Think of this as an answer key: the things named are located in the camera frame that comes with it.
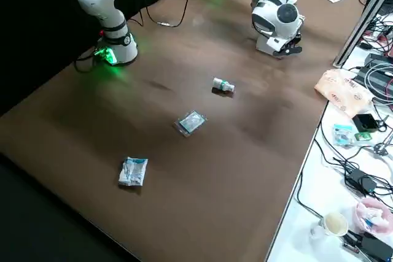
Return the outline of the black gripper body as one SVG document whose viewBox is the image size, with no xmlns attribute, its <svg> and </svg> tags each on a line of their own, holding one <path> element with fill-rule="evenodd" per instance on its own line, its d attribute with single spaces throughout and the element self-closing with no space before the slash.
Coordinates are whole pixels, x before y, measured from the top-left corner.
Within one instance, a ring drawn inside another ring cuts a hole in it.
<svg viewBox="0 0 393 262">
<path fill-rule="evenodd" d="M 299 28 L 297 29 L 296 33 L 292 36 L 292 38 L 289 39 L 289 40 L 285 43 L 285 46 L 290 46 L 290 41 L 291 41 L 295 36 L 302 36 L 301 27 L 299 27 Z"/>
</svg>

